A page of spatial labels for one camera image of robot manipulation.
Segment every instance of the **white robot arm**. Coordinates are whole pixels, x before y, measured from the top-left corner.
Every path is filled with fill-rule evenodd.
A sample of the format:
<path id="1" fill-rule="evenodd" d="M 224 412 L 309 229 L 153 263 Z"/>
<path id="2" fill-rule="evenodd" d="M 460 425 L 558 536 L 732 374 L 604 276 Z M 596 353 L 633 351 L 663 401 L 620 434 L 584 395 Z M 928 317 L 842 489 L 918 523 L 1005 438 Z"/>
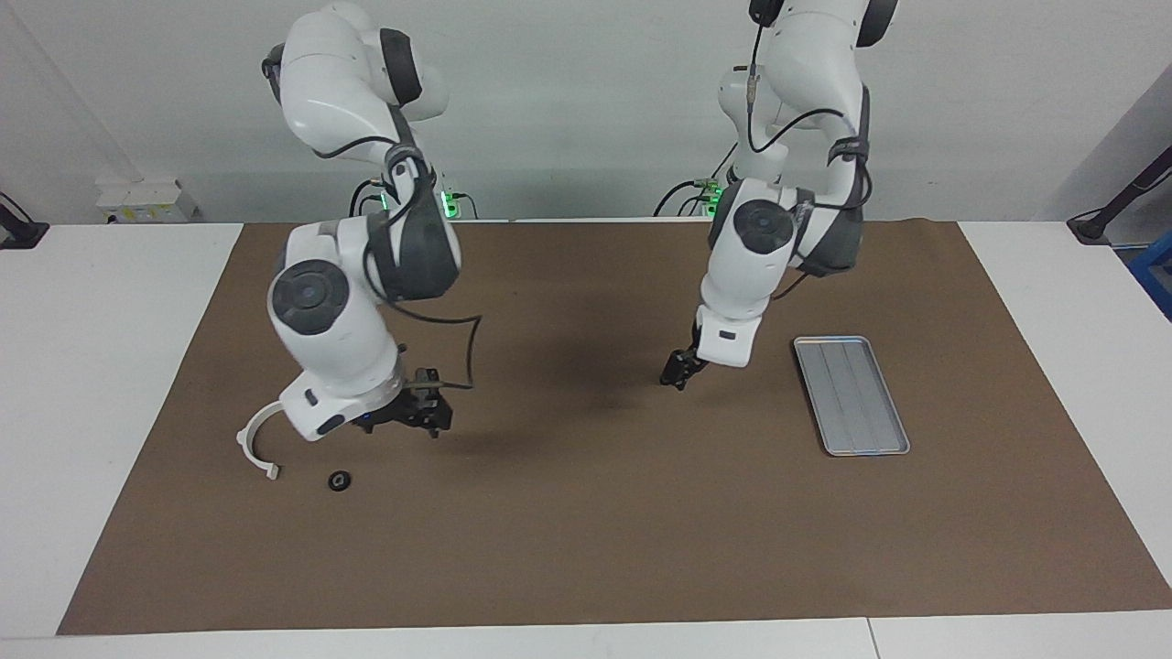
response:
<path id="1" fill-rule="evenodd" d="M 438 392 L 447 383 L 434 369 L 407 380 L 376 308 L 440 297 L 459 274 L 459 244 L 408 125 L 444 110 L 443 81 L 418 66 L 406 34 L 375 28 L 348 2 L 301 16 L 261 69 L 298 138 L 320 157 L 379 165 L 396 198 L 387 211 L 289 233 L 268 315 L 305 371 L 281 393 L 281 407 L 309 441 L 346 422 L 367 432 L 387 421 L 432 434 L 450 428 Z"/>
<path id="2" fill-rule="evenodd" d="M 660 382 L 683 389 L 716 362 L 743 367 L 786 267 L 825 277 L 854 265 L 866 170 L 870 97 L 854 67 L 856 46 L 883 36 L 895 0 L 772 0 L 750 2 L 771 34 L 763 63 L 729 70 L 721 108 L 737 129 L 729 169 L 708 236 L 711 256 L 701 281 L 693 342 L 668 359 Z M 779 128 L 766 138 L 771 127 Z M 831 144 L 826 193 L 782 185 L 791 128 L 816 128 Z"/>

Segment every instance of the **black strap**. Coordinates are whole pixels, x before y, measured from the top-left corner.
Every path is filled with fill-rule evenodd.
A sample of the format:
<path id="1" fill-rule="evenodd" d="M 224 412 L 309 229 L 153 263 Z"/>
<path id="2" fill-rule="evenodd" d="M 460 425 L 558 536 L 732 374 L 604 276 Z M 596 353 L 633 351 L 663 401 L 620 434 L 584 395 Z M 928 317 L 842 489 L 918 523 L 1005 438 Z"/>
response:
<path id="1" fill-rule="evenodd" d="M 395 251 L 390 245 L 390 225 L 387 224 L 387 211 L 367 216 L 367 242 L 374 256 L 383 294 L 388 299 L 401 300 L 403 297 L 398 286 L 398 266 L 395 264 Z"/>
<path id="2" fill-rule="evenodd" d="M 805 188 L 798 188 L 797 195 L 797 202 L 793 204 L 793 208 L 790 209 L 790 212 L 793 213 L 793 217 L 798 222 L 798 235 L 793 239 L 795 252 L 798 252 L 802 247 L 802 238 L 805 237 L 805 230 L 810 226 L 810 216 L 813 215 L 815 201 L 813 191 L 806 190 Z"/>
<path id="3" fill-rule="evenodd" d="M 260 61 L 260 73 L 268 80 L 268 88 L 273 90 L 273 98 L 277 104 L 281 104 L 281 56 L 285 55 L 285 43 L 278 43 L 268 52 L 268 56 Z"/>
<path id="4" fill-rule="evenodd" d="M 858 135 L 854 137 L 843 137 L 836 141 L 834 145 L 830 148 L 830 154 L 826 156 L 826 164 L 829 165 L 838 157 L 846 162 L 851 162 L 854 158 L 866 162 L 870 152 L 871 143 L 865 137 Z"/>

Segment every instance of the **metal tray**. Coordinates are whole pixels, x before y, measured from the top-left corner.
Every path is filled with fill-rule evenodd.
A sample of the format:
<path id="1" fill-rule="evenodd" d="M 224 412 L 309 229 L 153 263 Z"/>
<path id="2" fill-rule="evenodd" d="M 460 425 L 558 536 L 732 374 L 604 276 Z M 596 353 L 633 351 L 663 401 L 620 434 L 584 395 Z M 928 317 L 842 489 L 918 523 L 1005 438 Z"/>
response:
<path id="1" fill-rule="evenodd" d="M 911 449 L 866 338 L 798 337 L 793 352 L 826 453 L 900 455 Z"/>

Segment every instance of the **brown table mat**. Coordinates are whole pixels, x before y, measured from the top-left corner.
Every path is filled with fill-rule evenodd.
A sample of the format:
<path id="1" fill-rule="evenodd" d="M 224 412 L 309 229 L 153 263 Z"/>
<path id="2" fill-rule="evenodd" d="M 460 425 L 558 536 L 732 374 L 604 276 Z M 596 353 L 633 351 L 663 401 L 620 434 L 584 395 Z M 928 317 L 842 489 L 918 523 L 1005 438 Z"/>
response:
<path id="1" fill-rule="evenodd" d="M 484 312 L 478 388 L 258 453 L 299 372 L 265 312 L 288 226 L 244 229 L 60 633 L 635 623 L 1172 607 L 953 224 L 868 224 L 859 266 L 768 312 L 747 369 L 656 379 L 688 340 L 707 226 L 464 225 L 432 313 Z M 462 376 L 465 328 L 388 317 Z M 822 451 L 790 341 L 864 334 L 912 451 Z M 326 487 L 335 469 L 354 482 Z"/>

